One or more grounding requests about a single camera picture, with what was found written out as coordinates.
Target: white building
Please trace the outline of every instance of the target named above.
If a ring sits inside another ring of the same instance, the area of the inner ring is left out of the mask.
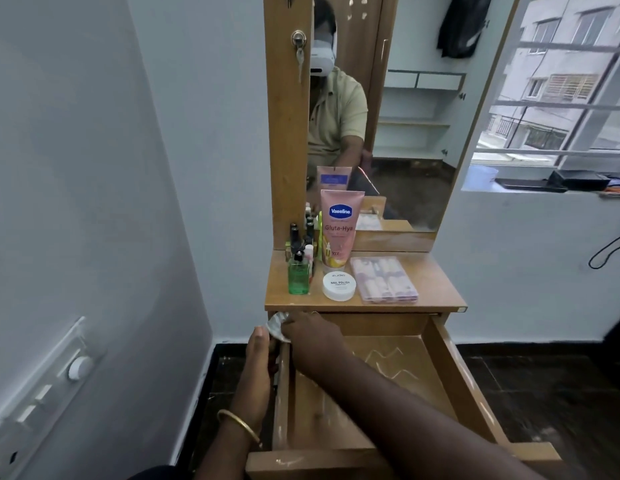
[[[522,41],[620,45],[620,0],[530,0]],[[498,100],[588,103],[618,55],[573,50],[517,48],[504,72]],[[583,109],[493,105],[479,148],[564,148]],[[620,112],[613,112],[593,148],[620,149]],[[554,164],[555,157],[482,155],[511,163]]]

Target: vr headset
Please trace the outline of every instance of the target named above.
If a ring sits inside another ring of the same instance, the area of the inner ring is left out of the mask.
[[[337,32],[334,37],[330,34],[312,34],[312,48],[310,50],[310,76],[328,77],[334,69],[337,59]]]

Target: gold bangle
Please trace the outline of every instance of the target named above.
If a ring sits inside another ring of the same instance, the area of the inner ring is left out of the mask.
[[[259,448],[263,449],[263,443],[261,443],[261,439],[257,436],[257,433],[252,431],[252,428],[250,428],[250,426],[248,426],[248,424],[243,419],[239,418],[236,414],[234,414],[232,411],[228,411],[227,409],[219,409],[219,412],[217,413],[217,419],[219,421],[221,421],[221,416],[227,416],[234,419],[240,426],[243,427],[245,431],[248,432],[248,434],[252,437],[256,444],[259,445]]]

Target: blue label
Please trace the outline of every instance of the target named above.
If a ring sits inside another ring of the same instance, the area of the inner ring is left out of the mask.
[[[335,219],[347,219],[348,217],[352,217],[352,207],[342,203],[333,205],[330,207],[330,217],[334,217]]]
[[[326,185],[347,185],[347,175],[322,175],[321,183]]]

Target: dark tile floor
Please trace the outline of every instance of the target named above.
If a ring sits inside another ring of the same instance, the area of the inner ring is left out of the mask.
[[[421,231],[436,230],[452,191],[454,170],[441,161],[374,160],[370,180],[397,218]]]
[[[620,392],[588,357],[472,353],[464,358],[510,441],[549,441],[565,460],[550,478],[620,480]],[[219,359],[192,467],[201,462],[216,434],[217,411],[232,401],[244,361]],[[274,403],[271,406],[263,428],[268,446]]]

